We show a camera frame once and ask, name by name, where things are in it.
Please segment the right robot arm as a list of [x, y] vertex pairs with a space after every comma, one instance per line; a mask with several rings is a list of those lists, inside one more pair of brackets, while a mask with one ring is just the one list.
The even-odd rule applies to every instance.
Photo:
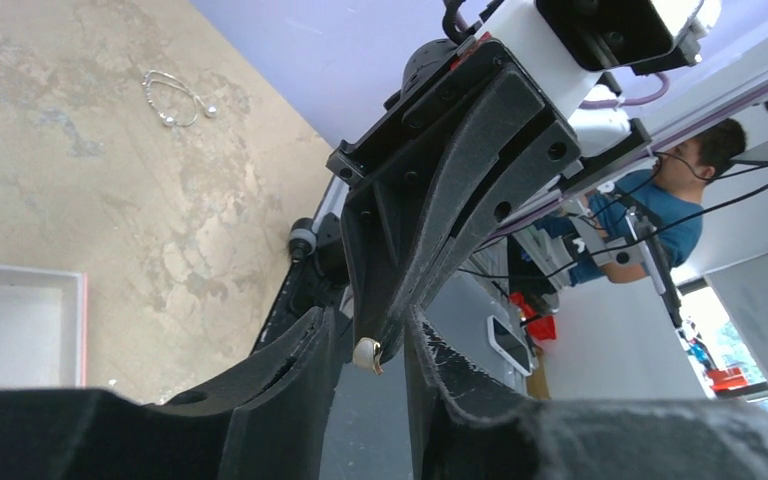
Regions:
[[500, 41], [419, 48], [383, 116], [328, 160], [349, 182], [342, 234], [354, 291], [354, 363], [374, 370], [518, 207], [579, 186], [647, 140], [617, 108], [560, 111]]

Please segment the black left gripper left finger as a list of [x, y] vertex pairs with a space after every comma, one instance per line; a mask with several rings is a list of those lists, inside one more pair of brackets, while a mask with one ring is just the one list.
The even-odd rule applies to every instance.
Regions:
[[334, 344], [333, 310], [313, 308], [162, 405], [103, 389], [0, 390], [0, 479], [315, 479]]

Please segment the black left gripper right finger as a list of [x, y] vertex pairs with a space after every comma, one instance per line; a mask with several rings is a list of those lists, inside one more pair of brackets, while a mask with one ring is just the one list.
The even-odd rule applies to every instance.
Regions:
[[768, 413], [739, 400], [534, 400], [405, 319], [419, 479], [768, 479]]

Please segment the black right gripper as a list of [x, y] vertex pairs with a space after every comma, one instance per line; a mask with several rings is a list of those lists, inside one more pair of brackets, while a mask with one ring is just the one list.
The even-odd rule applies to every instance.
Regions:
[[580, 156], [545, 91], [498, 40], [449, 51], [354, 144], [342, 234], [354, 334], [383, 360], [454, 271], [516, 208]]

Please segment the gold ear stud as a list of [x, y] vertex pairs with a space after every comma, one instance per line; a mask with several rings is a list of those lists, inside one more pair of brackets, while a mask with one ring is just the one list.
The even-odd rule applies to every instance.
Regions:
[[381, 366], [381, 343], [369, 337], [358, 340], [352, 351], [352, 363], [363, 370], [373, 372], [375, 375], [383, 373]]

